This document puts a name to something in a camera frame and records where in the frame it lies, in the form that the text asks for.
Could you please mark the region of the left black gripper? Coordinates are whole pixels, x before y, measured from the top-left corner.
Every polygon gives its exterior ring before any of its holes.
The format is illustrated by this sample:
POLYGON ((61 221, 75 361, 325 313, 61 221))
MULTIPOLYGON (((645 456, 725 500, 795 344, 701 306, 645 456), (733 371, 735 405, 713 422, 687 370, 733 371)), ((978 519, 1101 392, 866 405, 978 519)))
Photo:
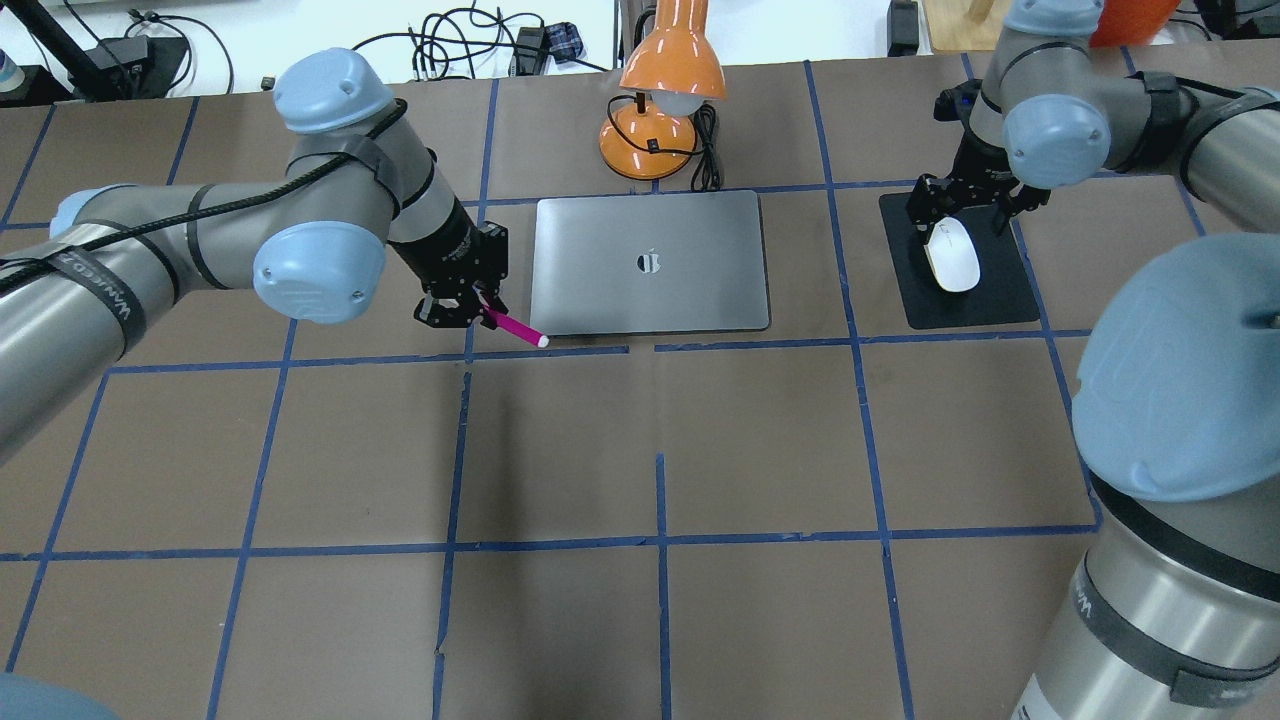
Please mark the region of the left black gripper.
POLYGON ((399 246, 399 256, 426 293, 415 307, 415 320, 433 329, 471 327, 468 297, 475 290, 481 325, 506 325, 507 307, 498 296, 509 270, 509 232, 504 225, 477 225, 460 201, 433 232, 399 246))

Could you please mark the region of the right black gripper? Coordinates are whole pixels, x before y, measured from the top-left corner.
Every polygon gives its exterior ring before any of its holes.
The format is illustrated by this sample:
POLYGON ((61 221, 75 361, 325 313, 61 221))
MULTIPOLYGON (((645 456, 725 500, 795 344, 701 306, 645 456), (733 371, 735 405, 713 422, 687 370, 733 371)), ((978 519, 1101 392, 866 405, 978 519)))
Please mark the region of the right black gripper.
POLYGON ((963 82, 934 100, 934 119, 956 120, 963 136, 951 170, 945 177, 918 176, 905 211, 920 236, 929 236, 961 206, 995 204, 992 232, 1002 234, 1025 211, 1044 206, 1050 190, 1024 184, 1011 170, 1004 146, 1002 108, 992 101, 982 82, 963 82))

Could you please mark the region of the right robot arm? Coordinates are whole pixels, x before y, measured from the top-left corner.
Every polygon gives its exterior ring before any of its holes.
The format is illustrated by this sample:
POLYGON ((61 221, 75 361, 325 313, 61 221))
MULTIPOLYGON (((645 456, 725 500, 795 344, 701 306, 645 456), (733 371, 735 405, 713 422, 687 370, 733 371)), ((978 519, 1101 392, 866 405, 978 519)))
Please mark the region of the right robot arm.
POLYGON ((1230 719, 1277 679, 1277 94, 1094 73, 1101 1, 1015 1, 964 133, 908 205, 933 249, 1101 169, 1176 176, 1238 232, 1157 256, 1101 314, 1071 428, 1101 506, 1015 719, 1230 719))

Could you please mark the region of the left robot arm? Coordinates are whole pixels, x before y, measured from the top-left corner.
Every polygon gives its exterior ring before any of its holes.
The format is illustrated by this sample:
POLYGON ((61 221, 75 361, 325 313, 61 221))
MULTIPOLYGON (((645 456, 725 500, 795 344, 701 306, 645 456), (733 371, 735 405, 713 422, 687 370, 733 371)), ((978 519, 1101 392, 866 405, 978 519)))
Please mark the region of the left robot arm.
MULTIPOLYGON (((113 370, 177 304, 193 293, 250 292, 274 313, 293 318, 275 365, 243 370, 247 380, 270 388, 269 413, 261 420, 261 441, 247 441, 243 468, 218 460, 221 451, 169 448, 165 433, 189 436, 179 421, 202 419, 212 411, 212 396, 189 396, 179 413, 177 395, 155 404, 164 410, 165 428, 125 428, 116 439, 160 443, 166 482, 178 489, 212 487, 233 480, 246 492, 234 546, 174 550, 165 557, 87 559, 90 570, 141 569, 142 562, 221 562, 227 573, 224 625, 218 661, 210 667, 209 696, 195 712, 218 719, 225 710, 223 692, 233 660, 242 591, 252 580, 255 541, 262 492, 275 452, 285 391, 293 372, 297 324, 342 323, 362 314, 372 302, 387 260, 387 247, 422 282, 425 299, 415 318, 431 327, 468 327, 465 313, 483 313, 476 292, 495 290, 506 278, 506 231, 477 228, 468 204, 454 196, 412 127, 416 100, 397 97, 357 53, 333 49, 289 68, 275 87, 276 110, 298 140, 279 184, 115 184, 70 196, 50 224, 50 241, 3 258, 3 464, 20 454, 78 396, 92 389, 76 438, 76 452, 64 480, 55 486, 44 543, 35 555, 29 588, 20 598, 12 639, 3 641, 3 719, 23 712, 51 712, 52 717, 119 717, 100 701, 73 689, 14 674, 22 660, 27 632, 38 609, 44 582, 58 560, 58 542, 67 523, 83 462, 92 450, 104 404, 125 400, 125 389, 147 389, 183 372, 141 372, 133 386, 116 384, 113 370)), ((3 589, 3 598, 10 597, 3 589)))

